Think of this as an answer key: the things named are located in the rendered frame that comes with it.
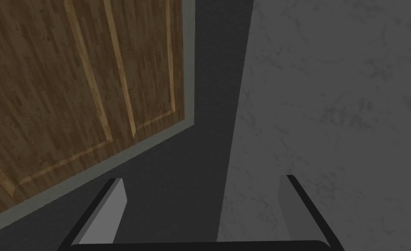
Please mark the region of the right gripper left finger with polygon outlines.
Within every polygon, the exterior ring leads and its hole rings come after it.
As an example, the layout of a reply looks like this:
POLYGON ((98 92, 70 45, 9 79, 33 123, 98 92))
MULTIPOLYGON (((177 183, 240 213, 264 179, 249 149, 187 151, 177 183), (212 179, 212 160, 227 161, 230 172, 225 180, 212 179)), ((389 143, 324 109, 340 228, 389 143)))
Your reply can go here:
POLYGON ((111 244, 126 204, 123 179, 110 178, 65 237, 65 245, 111 244))

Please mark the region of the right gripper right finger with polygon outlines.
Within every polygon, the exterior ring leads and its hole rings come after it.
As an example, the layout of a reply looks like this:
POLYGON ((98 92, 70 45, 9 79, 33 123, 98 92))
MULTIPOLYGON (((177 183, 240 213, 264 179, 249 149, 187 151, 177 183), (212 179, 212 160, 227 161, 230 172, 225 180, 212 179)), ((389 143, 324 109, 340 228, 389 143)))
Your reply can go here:
POLYGON ((278 203, 293 241, 316 240, 329 244, 311 213, 312 201, 294 176, 280 176, 278 203))

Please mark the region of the brown wooden panelled door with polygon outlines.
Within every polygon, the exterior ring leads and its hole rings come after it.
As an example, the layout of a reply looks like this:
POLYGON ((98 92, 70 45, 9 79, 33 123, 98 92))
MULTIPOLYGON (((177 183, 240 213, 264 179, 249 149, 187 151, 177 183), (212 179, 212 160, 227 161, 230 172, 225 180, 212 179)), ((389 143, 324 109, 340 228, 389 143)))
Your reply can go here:
POLYGON ((0 0, 0 214, 184 118, 182 0, 0 0))

